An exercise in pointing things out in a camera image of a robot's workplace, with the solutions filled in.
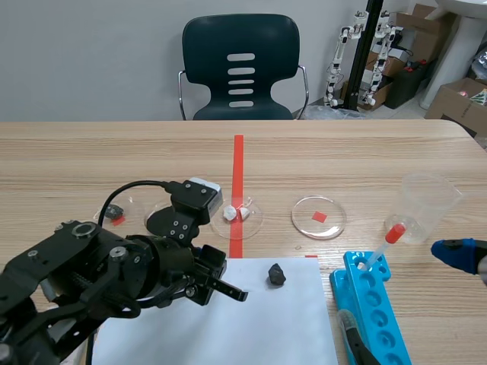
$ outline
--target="white paper sheet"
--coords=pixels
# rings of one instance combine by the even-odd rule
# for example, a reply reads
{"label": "white paper sheet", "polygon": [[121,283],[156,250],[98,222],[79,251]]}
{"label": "white paper sheet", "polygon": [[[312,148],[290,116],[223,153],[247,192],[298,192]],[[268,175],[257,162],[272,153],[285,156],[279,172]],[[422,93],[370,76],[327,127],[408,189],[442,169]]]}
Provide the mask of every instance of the white paper sheet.
{"label": "white paper sheet", "polygon": [[[268,284],[279,263],[287,281]],[[109,319],[95,365],[337,365],[316,259],[229,259],[223,280],[245,291],[240,303],[214,292],[208,306],[186,299],[137,319]]]}

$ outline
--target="wood grain surface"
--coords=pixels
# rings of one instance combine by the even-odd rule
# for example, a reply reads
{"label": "wood grain surface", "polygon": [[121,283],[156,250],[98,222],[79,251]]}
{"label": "wood grain surface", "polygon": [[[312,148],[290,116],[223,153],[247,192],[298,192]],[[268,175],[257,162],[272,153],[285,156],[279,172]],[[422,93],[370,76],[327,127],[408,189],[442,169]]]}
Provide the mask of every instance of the wood grain surface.
{"label": "wood grain surface", "polygon": [[[264,212],[243,256],[318,255],[341,364],[347,360],[328,276],[343,266],[344,252],[381,244],[384,218],[407,173],[439,173],[466,192],[426,243],[389,250],[393,277],[386,288],[414,364],[487,363],[487,287],[430,252],[442,238],[487,239],[487,154],[448,121],[3,122],[0,266],[60,222],[93,219],[110,192],[133,180],[197,176],[220,184],[230,198],[235,134],[245,138],[244,194]],[[125,228],[144,233],[144,215],[168,197],[157,188],[127,194],[134,202]],[[312,240],[291,223],[294,203],[314,194],[346,211],[346,228],[334,240]],[[228,240],[210,227],[195,243],[228,251]]]}

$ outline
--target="plastic cup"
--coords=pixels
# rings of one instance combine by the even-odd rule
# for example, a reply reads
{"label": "plastic cup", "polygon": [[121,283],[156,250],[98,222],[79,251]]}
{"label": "plastic cup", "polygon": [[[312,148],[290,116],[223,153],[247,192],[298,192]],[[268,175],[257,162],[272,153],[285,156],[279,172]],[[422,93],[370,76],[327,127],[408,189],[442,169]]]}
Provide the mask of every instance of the plastic cup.
{"label": "plastic cup", "polygon": [[403,224],[406,232],[401,240],[422,243],[461,198],[462,193],[442,176],[429,173],[405,175],[384,225],[389,231],[395,224]]}

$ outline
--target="black chair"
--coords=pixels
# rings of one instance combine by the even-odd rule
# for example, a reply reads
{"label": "black chair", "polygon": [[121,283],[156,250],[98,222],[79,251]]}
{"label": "black chair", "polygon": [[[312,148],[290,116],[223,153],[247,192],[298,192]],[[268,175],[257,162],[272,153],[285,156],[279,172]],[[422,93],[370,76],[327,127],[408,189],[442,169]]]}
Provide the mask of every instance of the black chair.
{"label": "black chair", "polygon": [[299,31],[289,17],[277,14],[230,14],[198,17],[183,31],[185,71],[181,76],[209,87],[212,97],[195,120],[292,119],[283,105],[271,98],[272,85],[303,72],[309,99],[306,68],[298,64]]}

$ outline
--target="floor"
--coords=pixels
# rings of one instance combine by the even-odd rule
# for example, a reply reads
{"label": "floor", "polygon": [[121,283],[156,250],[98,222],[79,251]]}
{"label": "floor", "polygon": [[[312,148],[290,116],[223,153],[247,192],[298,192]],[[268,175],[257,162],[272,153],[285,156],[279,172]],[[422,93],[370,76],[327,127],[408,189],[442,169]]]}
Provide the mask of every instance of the floor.
{"label": "floor", "polygon": [[387,106],[379,106],[376,110],[368,112],[361,110],[367,117],[374,119],[424,119],[426,110],[419,106],[423,92],[417,94],[407,103],[397,109],[390,109]]}

